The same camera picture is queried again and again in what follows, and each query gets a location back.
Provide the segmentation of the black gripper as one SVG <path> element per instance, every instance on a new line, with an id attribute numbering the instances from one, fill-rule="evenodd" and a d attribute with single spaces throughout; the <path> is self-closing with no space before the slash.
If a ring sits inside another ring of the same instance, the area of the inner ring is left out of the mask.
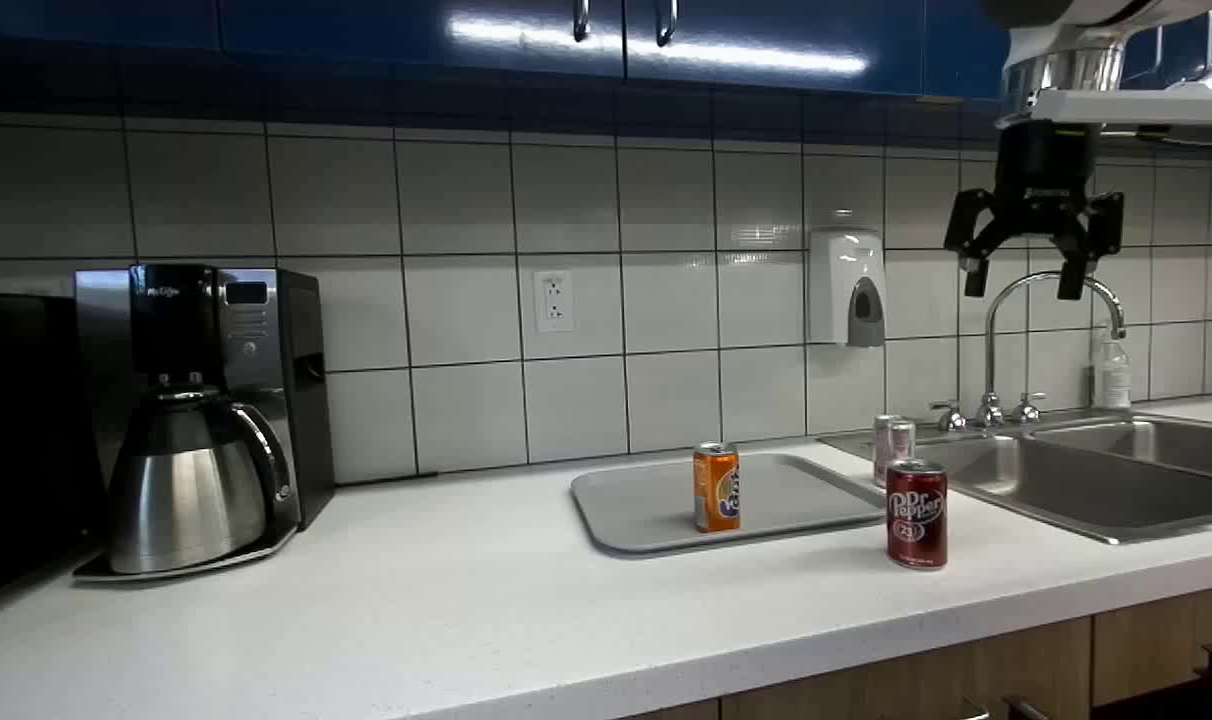
<path id="1" fill-rule="evenodd" d="M 996 147 L 996 184 L 950 199 L 946 247 L 961 251 L 962 295 L 982 295 L 987 257 L 1015 234 L 1049 234 L 1066 259 L 1055 299 L 1080 299 L 1086 259 L 1117 257 L 1124 195 L 1091 195 L 1091 123 L 1008 123 Z"/>

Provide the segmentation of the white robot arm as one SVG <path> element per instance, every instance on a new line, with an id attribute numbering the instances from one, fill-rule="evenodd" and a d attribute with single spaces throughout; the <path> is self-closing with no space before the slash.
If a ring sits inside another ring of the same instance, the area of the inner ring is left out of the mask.
<path id="1" fill-rule="evenodd" d="M 1102 132 L 1212 126 L 1212 87 L 1127 87 L 1136 31 L 1212 11 L 1212 0 L 981 0 L 1008 31 L 996 184 L 950 199 L 942 247 L 962 291 L 987 287 L 1005 238 L 1049 234 L 1058 251 L 1058 299 L 1075 299 L 1124 243 L 1124 195 L 1091 195 Z"/>

